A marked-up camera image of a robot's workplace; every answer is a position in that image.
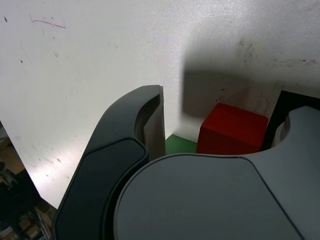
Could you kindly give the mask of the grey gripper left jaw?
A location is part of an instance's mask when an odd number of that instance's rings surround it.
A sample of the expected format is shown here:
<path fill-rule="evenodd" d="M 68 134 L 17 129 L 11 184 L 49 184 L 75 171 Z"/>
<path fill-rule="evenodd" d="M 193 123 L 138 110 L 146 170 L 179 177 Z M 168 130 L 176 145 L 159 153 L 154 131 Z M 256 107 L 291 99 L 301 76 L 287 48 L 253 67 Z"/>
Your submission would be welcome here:
<path fill-rule="evenodd" d="M 96 125 L 52 225 L 55 240 L 111 240 L 131 176 L 164 156 L 164 90 L 145 85 L 115 101 Z"/>

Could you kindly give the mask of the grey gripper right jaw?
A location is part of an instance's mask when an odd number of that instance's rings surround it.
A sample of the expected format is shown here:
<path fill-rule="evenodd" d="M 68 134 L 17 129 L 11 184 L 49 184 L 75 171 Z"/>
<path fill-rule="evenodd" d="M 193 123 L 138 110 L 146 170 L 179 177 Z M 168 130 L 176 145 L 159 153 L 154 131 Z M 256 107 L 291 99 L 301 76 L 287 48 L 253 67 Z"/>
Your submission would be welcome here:
<path fill-rule="evenodd" d="M 291 111 L 276 146 L 240 156 L 176 154 L 148 163 L 123 188 L 117 240 L 317 240 L 320 112 Z"/>

